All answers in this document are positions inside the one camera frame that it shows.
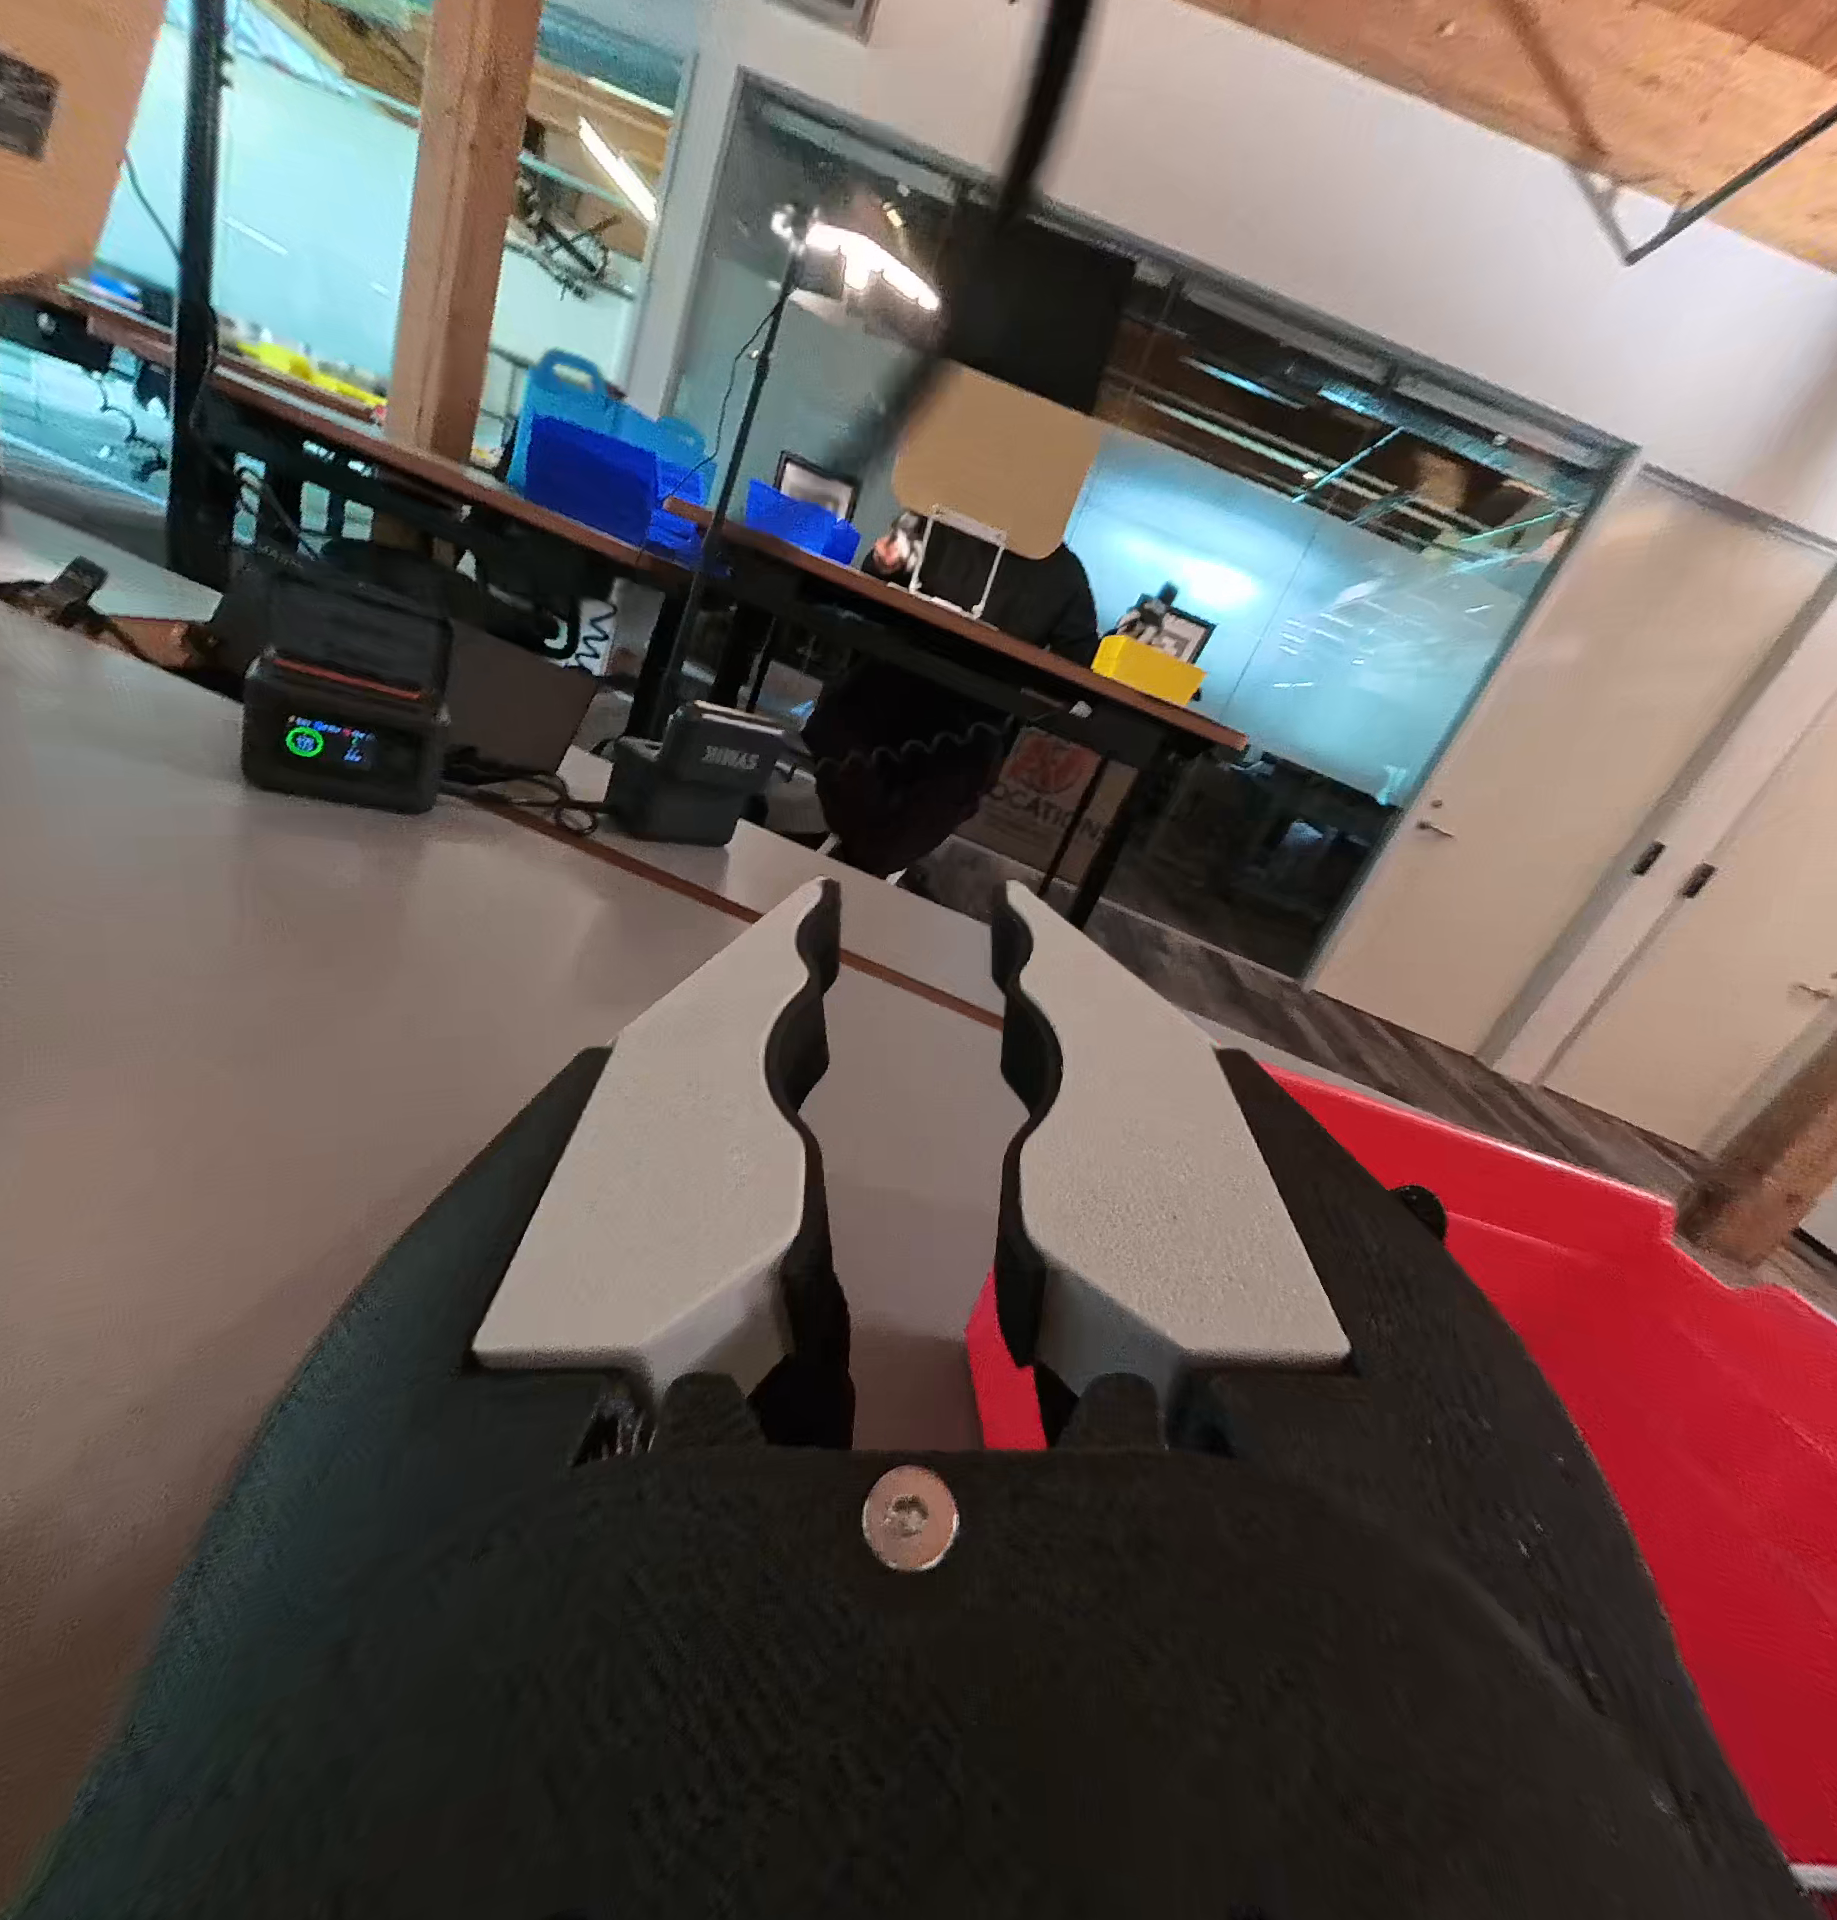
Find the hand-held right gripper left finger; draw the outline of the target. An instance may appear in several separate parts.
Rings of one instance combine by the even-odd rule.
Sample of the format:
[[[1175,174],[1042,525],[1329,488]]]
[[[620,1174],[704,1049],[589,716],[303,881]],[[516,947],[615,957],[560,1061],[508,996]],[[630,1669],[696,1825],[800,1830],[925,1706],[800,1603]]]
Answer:
[[[803,1124],[837,933],[837,881],[811,878],[615,1037],[473,1335],[481,1369],[759,1388],[847,1328]]]

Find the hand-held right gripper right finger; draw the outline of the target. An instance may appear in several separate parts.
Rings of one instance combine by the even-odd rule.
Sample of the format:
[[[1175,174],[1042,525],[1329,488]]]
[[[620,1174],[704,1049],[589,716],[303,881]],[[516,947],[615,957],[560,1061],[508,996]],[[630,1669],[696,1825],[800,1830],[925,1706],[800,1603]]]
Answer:
[[[1345,1369],[1353,1339],[1215,1041],[1016,878],[988,933],[1022,1105],[993,1261],[1009,1359],[1066,1388]]]

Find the red plastic bin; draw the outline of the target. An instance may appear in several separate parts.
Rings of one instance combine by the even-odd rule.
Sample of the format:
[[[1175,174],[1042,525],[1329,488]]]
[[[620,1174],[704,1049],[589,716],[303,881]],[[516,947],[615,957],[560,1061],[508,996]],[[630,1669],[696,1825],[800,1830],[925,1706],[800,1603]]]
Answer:
[[[1667,1208],[1221,1054],[1349,1339],[1165,1409],[1050,1359],[1022,1229],[972,1322],[1042,1435],[977,1680],[1083,1912],[1813,1916],[1837,1867],[1837,1328]]]

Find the grey battery charger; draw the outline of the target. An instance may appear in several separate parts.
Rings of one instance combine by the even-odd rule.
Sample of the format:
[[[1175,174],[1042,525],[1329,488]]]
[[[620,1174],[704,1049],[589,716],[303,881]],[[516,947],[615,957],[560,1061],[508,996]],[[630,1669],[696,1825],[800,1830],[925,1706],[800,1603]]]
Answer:
[[[764,794],[786,746],[790,730],[774,717],[686,701],[657,740],[612,743],[603,819],[644,842],[722,848]]]

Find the small yellow bin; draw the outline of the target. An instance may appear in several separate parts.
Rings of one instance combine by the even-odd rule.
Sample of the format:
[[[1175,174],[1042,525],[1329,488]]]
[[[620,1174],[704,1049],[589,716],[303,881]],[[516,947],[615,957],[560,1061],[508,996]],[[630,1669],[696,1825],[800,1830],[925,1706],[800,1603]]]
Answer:
[[[1192,708],[1205,685],[1203,665],[1136,634],[1105,634],[1088,669],[1175,708]]]

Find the white door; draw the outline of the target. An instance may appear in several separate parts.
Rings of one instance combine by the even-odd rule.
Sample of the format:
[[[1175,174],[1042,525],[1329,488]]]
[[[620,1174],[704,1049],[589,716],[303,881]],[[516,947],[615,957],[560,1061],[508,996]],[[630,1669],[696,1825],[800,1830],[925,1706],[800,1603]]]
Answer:
[[[1586,901],[1487,1049],[1712,1151],[1837,1023],[1837,679],[1788,743],[1751,716]]]
[[[1308,986],[1462,1054],[1837,598],[1837,542],[1629,466],[1407,802]]]

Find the black power station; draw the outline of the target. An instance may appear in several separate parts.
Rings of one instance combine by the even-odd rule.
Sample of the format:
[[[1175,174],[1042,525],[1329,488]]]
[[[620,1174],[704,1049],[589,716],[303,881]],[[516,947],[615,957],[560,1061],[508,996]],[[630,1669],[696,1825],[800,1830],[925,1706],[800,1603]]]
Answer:
[[[241,779],[276,794],[428,812],[449,746],[449,617],[297,566],[241,593]]]

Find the long wooden desk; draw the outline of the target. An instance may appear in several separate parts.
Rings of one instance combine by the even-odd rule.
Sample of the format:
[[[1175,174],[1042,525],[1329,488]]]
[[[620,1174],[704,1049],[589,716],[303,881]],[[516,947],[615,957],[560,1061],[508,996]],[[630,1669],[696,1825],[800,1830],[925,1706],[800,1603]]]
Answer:
[[[299,551],[307,493],[326,504],[360,504],[373,525],[397,524],[411,542],[488,561],[515,588],[577,599],[632,578],[682,593],[690,567],[654,542],[620,542],[538,504],[475,463],[397,443],[373,415],[307,381],[282,376],[228,349],[189,357],[157,324],[79,281],[45,288],[91,338],[170,376],[170,567],[228,585],[251,548]]]

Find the blue plastic crate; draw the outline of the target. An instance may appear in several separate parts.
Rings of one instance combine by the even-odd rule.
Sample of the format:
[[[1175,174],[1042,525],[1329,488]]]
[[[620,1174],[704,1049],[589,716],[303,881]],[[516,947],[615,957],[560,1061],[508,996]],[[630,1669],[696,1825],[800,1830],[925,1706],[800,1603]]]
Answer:
[[[533,504],[696,561],[703,525],[674,511],[672,500],[704,504],[712,479],[712,446],[690,421],[632,408],[589,358],[547,349],[531,365],[508,485]]]

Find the tan rounded board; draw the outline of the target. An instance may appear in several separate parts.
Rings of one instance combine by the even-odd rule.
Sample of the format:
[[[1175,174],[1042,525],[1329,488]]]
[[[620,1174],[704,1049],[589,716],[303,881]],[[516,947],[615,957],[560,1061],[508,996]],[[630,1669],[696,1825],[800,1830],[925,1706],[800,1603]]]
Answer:
[[[1101,446],[1105,418],[948,358],[896,439],[889,500],[988,525],[1037,561],[1066,542]]]

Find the black tripod stand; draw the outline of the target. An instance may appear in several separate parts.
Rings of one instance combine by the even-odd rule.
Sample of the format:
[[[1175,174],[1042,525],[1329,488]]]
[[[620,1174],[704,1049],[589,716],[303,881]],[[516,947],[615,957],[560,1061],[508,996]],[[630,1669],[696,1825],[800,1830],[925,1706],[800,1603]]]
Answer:
[[[754,436],[754,421],[759,421],[764,382],[767,382],[772,358],[774,358],[774,349],[779,349],[786,308],[790,308],[793,292],[803,281],[803,269],[807,269],[811,254],[827,248],[822,240],[822,230],[827,225],[827,219],[814,203],[781,207],[772,225],[774,225],[774,237],[786,245],[786,261],[781,261],[781,272],[779,272],[774,295],[767,301],[764,318],[754,331],[754,342],[745,352],[750,358],[750,376],[746,376],[746,387],[745,387],[745,408],[739,408],[739,418],[737,418],[735,443],[730,443],[730,451],[719,463],[719,493],[712,496],[712,510],[710,510],[710,521],[704,521],[697,561],[690,567],[690,585],[687,585],[679,628],[672,634],[672,648],[668,648],[668,660],[664,660],[664,669],[661,669],[661,679],[657,679],[657,693],[654,693],[654,706],[650,706],[650,723],[654,723],[657,731],[664,731],[668,717],[679,713],[682,678],[686,678],[686,663],[690,655],[690,638],[697,634],[704,608],[710,608],[710,599],[719,585],[722,525],[726,525],[726,515],[730,515],[730,504],[735,504],[735,496],[737,496],[737,482],[739,482],[739,466],[745,466],[745,456],[746,456],[746,446],[750,446],[750,436]]]

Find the black flat panel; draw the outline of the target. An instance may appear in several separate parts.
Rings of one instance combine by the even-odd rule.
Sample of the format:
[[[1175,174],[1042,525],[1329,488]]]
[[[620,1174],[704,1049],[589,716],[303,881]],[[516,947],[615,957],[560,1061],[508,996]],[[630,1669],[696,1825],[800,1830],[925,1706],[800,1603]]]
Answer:
[[[941,259],[948,362],[1092,415],[1140,264],[1057,222],[964,203]]]

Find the wooden board with black tag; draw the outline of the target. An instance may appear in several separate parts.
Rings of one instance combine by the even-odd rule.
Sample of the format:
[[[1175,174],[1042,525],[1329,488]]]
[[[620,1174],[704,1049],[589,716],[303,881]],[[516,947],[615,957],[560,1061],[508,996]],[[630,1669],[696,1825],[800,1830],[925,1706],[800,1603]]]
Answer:
[[[91,261],[165,2],[0,2],[0,288]]]

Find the wooden desk with black frame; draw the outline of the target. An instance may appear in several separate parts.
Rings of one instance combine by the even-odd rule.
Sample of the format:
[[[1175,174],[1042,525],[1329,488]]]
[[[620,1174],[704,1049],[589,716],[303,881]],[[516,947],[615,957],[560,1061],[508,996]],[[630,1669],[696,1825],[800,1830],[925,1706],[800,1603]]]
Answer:
[[[1105,827],[1085,873],[1075,876],[1068,901],[1075,928],[1092,919],[1136,829],[1184,767],[1207,755],[1242,749],[1240,731],[1203,713],[1003,634],[949,603],[871,578],[686,500],[668,500],[668,511],[703,525],[690,581],[703,608],[726,608],[730,617],[712,665],[710,696],[716,706],[735,706],[759,685],[759,655],[774,628],[795,628],[1133,767],[1128,794]]]

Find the wooden post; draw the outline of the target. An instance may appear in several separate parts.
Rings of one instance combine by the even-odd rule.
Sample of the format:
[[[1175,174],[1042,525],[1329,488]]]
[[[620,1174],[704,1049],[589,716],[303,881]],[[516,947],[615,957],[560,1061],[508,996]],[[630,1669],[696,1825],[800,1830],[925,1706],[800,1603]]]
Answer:
[[[1758,1265],[1837,1182],[1837,1033],[1767,1099],[1675,1208],[1675,1235]]]
[[[520,169],[542,2],[432,2],[384,432],[466,463]]]

